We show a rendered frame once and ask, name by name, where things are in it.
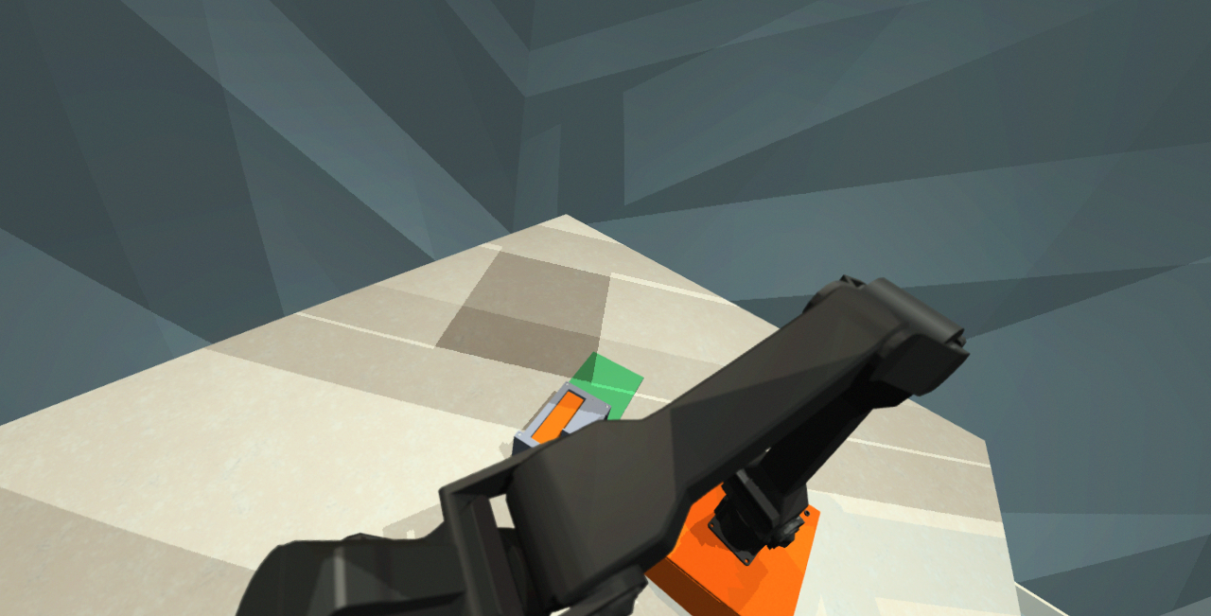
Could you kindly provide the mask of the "orange l-shaped part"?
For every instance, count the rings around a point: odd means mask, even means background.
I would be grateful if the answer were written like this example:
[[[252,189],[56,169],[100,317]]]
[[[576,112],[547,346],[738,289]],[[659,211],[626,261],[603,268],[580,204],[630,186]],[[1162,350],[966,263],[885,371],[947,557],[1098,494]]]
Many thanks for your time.
[[[545,422],[536,430],[536,433],[532,438],[540,444],[558,438],[562,430],[570,424],[570,419],[578,413],[581,404],[581,397],[567,392],[562,397],[561,403],[556,405],[556,410],[551,411],[549,419],[545,419]]]

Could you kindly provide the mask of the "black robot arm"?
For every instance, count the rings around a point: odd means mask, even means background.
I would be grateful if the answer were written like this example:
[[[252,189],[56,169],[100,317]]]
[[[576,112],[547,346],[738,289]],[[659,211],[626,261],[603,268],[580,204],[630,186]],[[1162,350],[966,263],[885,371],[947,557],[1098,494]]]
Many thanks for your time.
[[[235,616],[630,616],[714,487],[708,529],[744,565],[796,541],[807,482],[869,413],[939,388],[972,355],[964,330],[843,274],[649,416],[595,419],[440,487],[426,536],[275,546]],[[513,526],[497,526],[503,494]]]

